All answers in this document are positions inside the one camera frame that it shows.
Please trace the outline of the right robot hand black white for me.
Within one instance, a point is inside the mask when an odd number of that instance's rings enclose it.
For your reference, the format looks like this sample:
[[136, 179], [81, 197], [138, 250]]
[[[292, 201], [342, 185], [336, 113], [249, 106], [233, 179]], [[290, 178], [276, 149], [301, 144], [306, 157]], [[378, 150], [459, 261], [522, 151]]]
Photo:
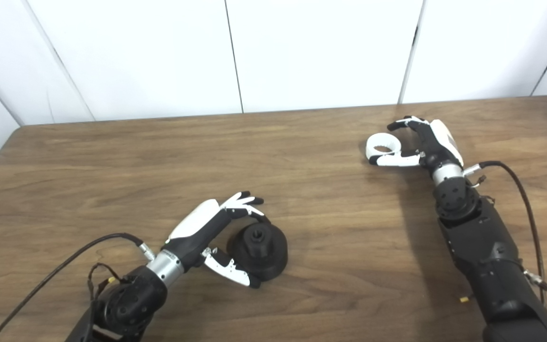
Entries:
[[403, 150], [401, 141], [389, 133], [376, 133], [366, 142], [365, 156], [369, 164], [390, 167], [421, 166], [434, 171], [444, 164], [462, 169], [464, 161], [449, 129], [441, 120], [427, 121], [414, 115], [394, 121], [387, 130], [409, 128], [417, 134], [415, 150]]

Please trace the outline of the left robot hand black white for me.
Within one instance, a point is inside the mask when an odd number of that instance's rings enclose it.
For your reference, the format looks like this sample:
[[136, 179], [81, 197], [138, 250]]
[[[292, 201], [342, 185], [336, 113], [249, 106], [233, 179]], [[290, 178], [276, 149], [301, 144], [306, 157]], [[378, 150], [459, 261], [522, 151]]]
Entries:
[[166, 286], [173, 284], [180, 273], [205, 265], [237, 284], [260, 288], [261, 281], [257, 277], [245, 271], [232, 257], [209, 245], [234, 219], [252, 217], [267, 223], [265, 214], [255, 208], [263, 203], [264, 199], [252, 196], [249, 191], [235, 193], [221, 204], [216, 199], [200, 203], [173, 229], [161, 248], [163, 257], [157, 256], [148, 268]]

